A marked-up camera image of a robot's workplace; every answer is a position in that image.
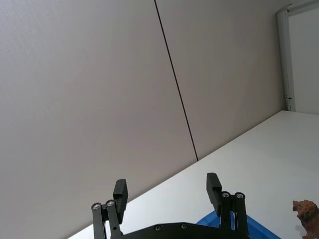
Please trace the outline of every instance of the white table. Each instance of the white table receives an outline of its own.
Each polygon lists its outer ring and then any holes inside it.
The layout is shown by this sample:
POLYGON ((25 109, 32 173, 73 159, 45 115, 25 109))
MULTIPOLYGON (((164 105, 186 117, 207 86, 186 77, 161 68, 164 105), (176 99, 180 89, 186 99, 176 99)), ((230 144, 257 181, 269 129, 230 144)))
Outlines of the white table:
MULTIPOLYGON (((305 231, 292 200, 319 203, 319 116, 276 114, 129 202, 123 233, 158 223, 196 223, 213 211, 208 172, 217 173, 223 190, 246 195, 249 216, 281 238, 300 239, 305 231)), ((70 239, 93 239, 93 226, 70 239)))

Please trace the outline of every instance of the screw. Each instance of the screw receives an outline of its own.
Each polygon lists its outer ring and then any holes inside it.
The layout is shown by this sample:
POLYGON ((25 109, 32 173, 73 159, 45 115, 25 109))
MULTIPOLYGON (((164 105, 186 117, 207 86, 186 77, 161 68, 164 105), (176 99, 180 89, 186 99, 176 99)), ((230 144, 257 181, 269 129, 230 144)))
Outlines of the screw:
POLYGON ((108 201, 107 205, 110 207, 110 206, 113 206, 114 202, 113 201, 108 201))
POLYGON ((155 226, 155 231, 159 232, 161 230, 161 225, 155 226))
POLYGON ((100 204, 94 204, 94 206, 93 206, 93 209, 98 209, 98 208, 100 208, 100 204))
POLYGON ((244 198, 244 195, 242 195, 241 193, 238 193, 238 194, 236 195, 236 197, 237 197, 237 198, 244 198))

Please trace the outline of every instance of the gray wall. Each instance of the gray wall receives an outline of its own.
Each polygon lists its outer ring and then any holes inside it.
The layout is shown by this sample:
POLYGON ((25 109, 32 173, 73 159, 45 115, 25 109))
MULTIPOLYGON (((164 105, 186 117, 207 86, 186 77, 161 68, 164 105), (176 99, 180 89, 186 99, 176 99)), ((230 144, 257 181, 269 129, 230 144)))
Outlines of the gray wall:
MULTIPOLYGON (((134 198, 196 161, 153 1, 0 4, 1 238, 65 238, 116 179, 134 198)), ((159 1, 200 157, 281 109, 285 4, 159 1)))

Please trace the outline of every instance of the white tabletop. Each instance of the white tabletop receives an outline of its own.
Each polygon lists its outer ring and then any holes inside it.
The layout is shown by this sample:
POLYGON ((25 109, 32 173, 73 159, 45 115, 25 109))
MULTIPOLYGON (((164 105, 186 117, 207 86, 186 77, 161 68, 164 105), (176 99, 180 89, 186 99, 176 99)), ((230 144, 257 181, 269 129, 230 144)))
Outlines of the white tabletop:
MULTIPOLYGON (((213 211, 206 192, 208 172, 217 173, 223 190, 246 195, 249 216, 281 238, 300 239, 305 231, 292 200, 319 203, 319 116, 276 114, 129 202, 121 231, 199 221, 213 211)), ((93 239, 93 226, 70 239, 93 239)))

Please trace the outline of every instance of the blue tray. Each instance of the blue tray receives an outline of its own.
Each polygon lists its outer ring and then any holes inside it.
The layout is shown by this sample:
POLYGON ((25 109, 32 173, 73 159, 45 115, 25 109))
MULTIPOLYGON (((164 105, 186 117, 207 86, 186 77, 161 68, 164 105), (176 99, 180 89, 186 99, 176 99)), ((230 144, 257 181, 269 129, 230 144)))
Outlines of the blue tray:
MULTIPOLYGON (((267 228, 256 222, 250 216, 247 216, 248 231, 251 239, 280 239, 267 228)), ((197 224, 210 227, 219 227, 219 217, 215 211, 201 219, 197 224)), ((234 229, 234 222, 231 220, 231 227, 234 229)))

